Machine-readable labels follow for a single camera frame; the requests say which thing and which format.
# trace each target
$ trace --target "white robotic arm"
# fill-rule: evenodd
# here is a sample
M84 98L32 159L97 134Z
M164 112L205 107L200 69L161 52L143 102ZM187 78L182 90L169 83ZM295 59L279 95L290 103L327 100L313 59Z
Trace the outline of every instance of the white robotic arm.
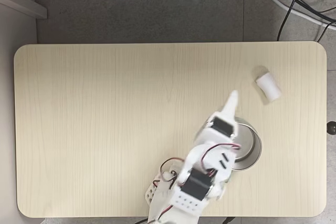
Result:
M238 92L233 91L221 111L213 113L197 133L194 147L185 160L160 172L147 190L148 223L197 224L211 198L220 199L232 173L240 148L233 143L238 134L235 110Z

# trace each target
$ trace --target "wooden table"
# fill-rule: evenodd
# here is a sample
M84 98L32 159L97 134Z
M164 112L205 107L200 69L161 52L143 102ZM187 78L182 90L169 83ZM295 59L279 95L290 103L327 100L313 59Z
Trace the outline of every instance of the wooden table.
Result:
M266 104L261 66L283 91ZM315 216L326 203L327 57L315 42L29 45L16 53L17 202L29 217L146 216L228 94L263 150L204 216Z

